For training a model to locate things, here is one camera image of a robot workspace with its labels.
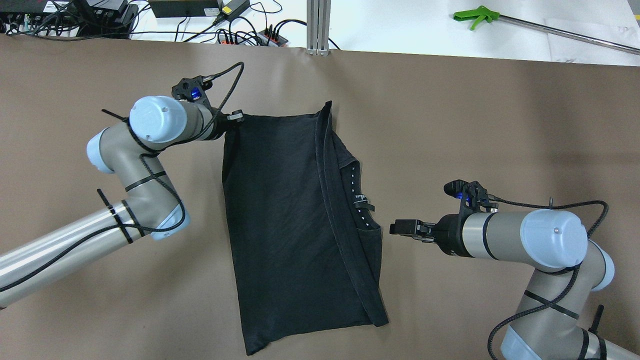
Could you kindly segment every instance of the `robotic arm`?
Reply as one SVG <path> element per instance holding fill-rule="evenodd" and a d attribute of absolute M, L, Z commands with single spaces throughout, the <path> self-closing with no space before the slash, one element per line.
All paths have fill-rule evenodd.
<path fill-rule="evenodd" d="M 445 215 L 437 224 L 396 220 L 390 233 L 435 243 L 452 256 L 515 261 L 535 268 L 516 315 L 489 336 L 492 358 L 496 359 L 493 337 L 509 324 L 500 348 L 507 360 L 640 359 L 598 337 L 597 321 L 589 331 L 577 326 L 589 292 L 606 287 L 614 275 L 611 257 L 588 238 L 580 218 L 553 209 L 499 213 L 491 201 L 502 199 L 488 194 L 477 181 L 452 181 L 444 190 L 460 199 L 458 214 Z"/>
<path fill-rule="evenodd" d="M 240 67 L 220 108 L 205 91 L 215 78 Z M 136 101 L 129 118 L 107 127 L 86 147 L 92 164 L 116 174 L 128 198 L 0 256 L 0 309 L 73 271 L 150 234 L 155 240 L 189 224 L 189 214 L 157 156 L 172 145 L 215 140 L 242 121 L 242 111 L 220 109 L 244 67 L 237 63 L 219 74 L 182 79 L 173 98 L 147 96 Z"/>

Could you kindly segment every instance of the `green clip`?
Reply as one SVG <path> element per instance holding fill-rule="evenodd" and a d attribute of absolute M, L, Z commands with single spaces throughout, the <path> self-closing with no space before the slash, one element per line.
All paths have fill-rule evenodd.
<path fill-rule="evenodd" d="M 471 30 L 475 30 L 476 26 L 480 24 L 483 20 L 487 22 L 492 22 L 494 20 L 498 20 L 500 17 L 499 12 L 493 12 L 487 9 L 484 5 L 480 5 L 477 9 L 467 10 L 464 12 L 456 12 L 453 13 L 453 19 L 456 21 L 464 21 L 464 20 L 472 20 L 475 19 L 473 25 L 471 25 Z"/>

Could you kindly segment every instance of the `white label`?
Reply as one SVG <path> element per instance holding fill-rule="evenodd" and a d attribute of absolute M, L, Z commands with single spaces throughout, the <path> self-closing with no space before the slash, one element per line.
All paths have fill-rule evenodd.
<path fill-rule="evenodd" d="M 58 4 L 59 6 L 66 6 L 67 4 L 69 4 L 69 2 L 68 1 L 47 1 L 47 4 L 44 6 L 44 10 L 42 10 L 42 12 L 44 13 L 57 12 L 58 8 L 56 7 L 56 4 Z"/>
<path fill-rule="evenodd" d="M 220 9 L 219 8 L 205 8 L 204 9 L 204 15 L 205 16 L 218 16 L 218 15 L 220 15 Z"/>

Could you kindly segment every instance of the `light blue joint cap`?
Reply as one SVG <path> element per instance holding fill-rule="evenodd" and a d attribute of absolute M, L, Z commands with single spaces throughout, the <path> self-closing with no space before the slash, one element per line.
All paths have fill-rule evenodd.
<path fill-rule="evenodd" d="M 100 153 L 100 139 L 102 138 L 102 134 L 108 127 L 102 130 L 100 133 L 95 135 L 89 142 L 86 144 L 86 156 L 89 158 L 89 161 L 93 164 L 93 166 L 97 167 L 98 170 L 104 172 L 106 174 L 114 174 L 115 171 L 111 170 L 107 164 L 104 163 L 102 159 L 102 154 Z"/>
<path fill-rule="evenodd" d="M 164 229 L 167 227 L 171 227 L 175 224 L 178 224 L 178 221 L 180 221 L 181 218 L 182 218 L 182 209 L 180 208 L 180 205 L 178 205 L 173 209 L 173 211 L 166 218 L 164 218 L 164 220 L 160 223 L 160 225 L 157 226 L 157 228 Z M 182 222 L 182 224 L 180 224 L 180 226 L 176 227 L 175 229 L 171 229 L 169 231 L 153 232 L 151 233 L 151 237 L 154 240 L 162 240 L 184 229 L 189 225 L 190 222 L 191 222 L 191 217 L 189 216 L 189 213 L 185 210 L 184 221 Z"/>
<path fill-rule="evenodd" d="M 591 291 L 600 291 L 606 288 L 611 283 L 611 281 L 613 281 L 613 275 L 616 273 L 616 267 L 613 265 L 613 259 L 611 259 L 606 251 L 602 250 L 602 248 L 595 242 L 591 240 L 589 241 L 593 243 L 593 245 L 596 245 L 596 247 L 602 254 L 602 257 L 604 258 L 604 276 L 602 277 L 600 284 L 597 284 L 593 287 L 593 289 L 591 289 Z"/>
<path fill-rule="evenodd" d="M 168 96 L 145 96 L 131 108 L 129 123 L 142 140 L 165 143 L 176 139 L 187 126 L 187 111 Z"/>
<path fill-rule="evenodd" d="M 542 360 L 510 325 L 507 326 L 500 351 L 507 360 Z"/>
<path fill-rule="evenodd" d="M 578 265 L 587 254 L 587 231 L 580 218 L 569 211 L 532 211 L 520 226 L 520 239 L 527 254 L 550 268 Z"/>

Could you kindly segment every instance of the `black garment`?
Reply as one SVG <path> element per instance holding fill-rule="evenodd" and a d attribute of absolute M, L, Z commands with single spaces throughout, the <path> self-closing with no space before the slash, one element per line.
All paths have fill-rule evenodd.
<path fill-rule="evenodd" d="M 225 135 L 222 174 L 247 355 L 292 334 L 388 322 L 381 228 L 331 102 L 312 115 L 245 115 Z"/>

